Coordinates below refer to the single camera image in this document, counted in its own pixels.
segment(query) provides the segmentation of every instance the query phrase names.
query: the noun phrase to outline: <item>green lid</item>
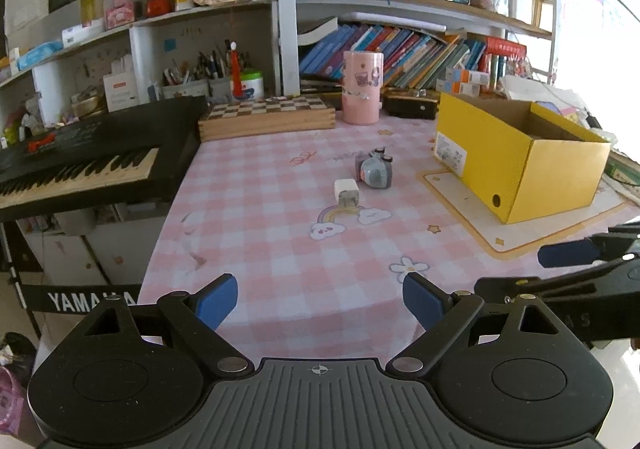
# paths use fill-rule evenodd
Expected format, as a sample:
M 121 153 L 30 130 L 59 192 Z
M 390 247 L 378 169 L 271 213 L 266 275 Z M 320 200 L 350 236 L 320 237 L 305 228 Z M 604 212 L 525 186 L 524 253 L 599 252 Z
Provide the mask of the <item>green lid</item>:
M 262 79 L 262 72 L 260 72 L 260 70 L 254 70 L 251 68 L 240 73 L 241 81 L 253 81 L 255 79 Z

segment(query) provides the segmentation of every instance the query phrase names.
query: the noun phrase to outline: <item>chessboard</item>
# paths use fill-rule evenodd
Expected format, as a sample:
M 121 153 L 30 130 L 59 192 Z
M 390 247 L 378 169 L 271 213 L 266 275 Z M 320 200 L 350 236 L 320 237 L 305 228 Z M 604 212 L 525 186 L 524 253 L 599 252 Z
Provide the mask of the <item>chessboard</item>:
M 335 109 L 319 97 L 274 97 L 217 104 L 198 121 L 200 140 L 231 139 L 335 127 Z

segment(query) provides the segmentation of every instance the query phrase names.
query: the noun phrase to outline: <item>white jar with green lid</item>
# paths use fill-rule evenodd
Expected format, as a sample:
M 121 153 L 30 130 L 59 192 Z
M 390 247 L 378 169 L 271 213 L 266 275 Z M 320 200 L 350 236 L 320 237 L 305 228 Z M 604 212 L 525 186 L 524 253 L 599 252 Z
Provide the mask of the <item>white jar with green lid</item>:
M 254 69 L 243 70 L 240 73 L 240 80 L 242 81 L 242 97 L 234 97 L 234 100 L 242 102 L 264 99 L 262 72 Z M 233 93 L 233 81 L 231 81 L 231 88 Z

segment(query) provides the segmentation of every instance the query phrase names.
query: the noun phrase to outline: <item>yellow box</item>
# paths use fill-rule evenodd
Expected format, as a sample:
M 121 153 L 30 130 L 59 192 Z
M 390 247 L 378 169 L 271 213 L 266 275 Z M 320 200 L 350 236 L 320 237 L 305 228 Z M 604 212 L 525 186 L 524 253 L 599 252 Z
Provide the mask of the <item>yellow box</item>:
M 436 157 L 503 223 L 588 206 L 609 144 L 536 103 L 443 93 Z

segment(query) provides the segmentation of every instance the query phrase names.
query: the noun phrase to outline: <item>tablecloth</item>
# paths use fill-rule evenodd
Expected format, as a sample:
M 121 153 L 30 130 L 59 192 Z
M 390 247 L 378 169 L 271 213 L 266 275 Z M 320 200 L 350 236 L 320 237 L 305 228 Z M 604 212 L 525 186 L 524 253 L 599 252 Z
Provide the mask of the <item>tablecloth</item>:
M 442 168 L 432 121 L 295 132 L 201 145 L 149 262 L 139 303 L 195 292 L 220 274 L 239 302 L 217 330 L 251 358 L 378 357 L 384 365 L 420 327 L 402 304 L 416 270 L 446 292 L 484 276 L 552 276 L 535 252 L 502 261 L 483 251 L 418 180 Z M 360 185 L 360 206 L 336 206 L 334 181 L 354 177 L 360 151 L 385 146 L 393 184 Z M 634 218 L 627 206 L 578 237 Z

